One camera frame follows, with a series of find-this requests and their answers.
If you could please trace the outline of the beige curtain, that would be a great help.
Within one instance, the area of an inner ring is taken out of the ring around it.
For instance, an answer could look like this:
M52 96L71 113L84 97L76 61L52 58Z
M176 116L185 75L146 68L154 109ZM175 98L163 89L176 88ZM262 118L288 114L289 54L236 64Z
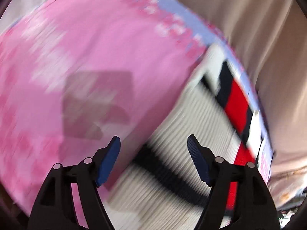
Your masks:
M12 0L1 34L49 0ZM245 69L274 150L269 181L306 165L306 19L294 0L177 0L223 34Z

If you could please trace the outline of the pink floral bed sheet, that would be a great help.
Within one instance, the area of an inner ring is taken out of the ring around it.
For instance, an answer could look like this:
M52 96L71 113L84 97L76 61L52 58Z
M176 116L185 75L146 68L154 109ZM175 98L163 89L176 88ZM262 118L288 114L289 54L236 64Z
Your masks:
M54 164L118 136L97 189L113 229L193 229L210 187L190 135L267 184L273 152L245 69L177 0L49 0L1 34L1 183L20 220Z

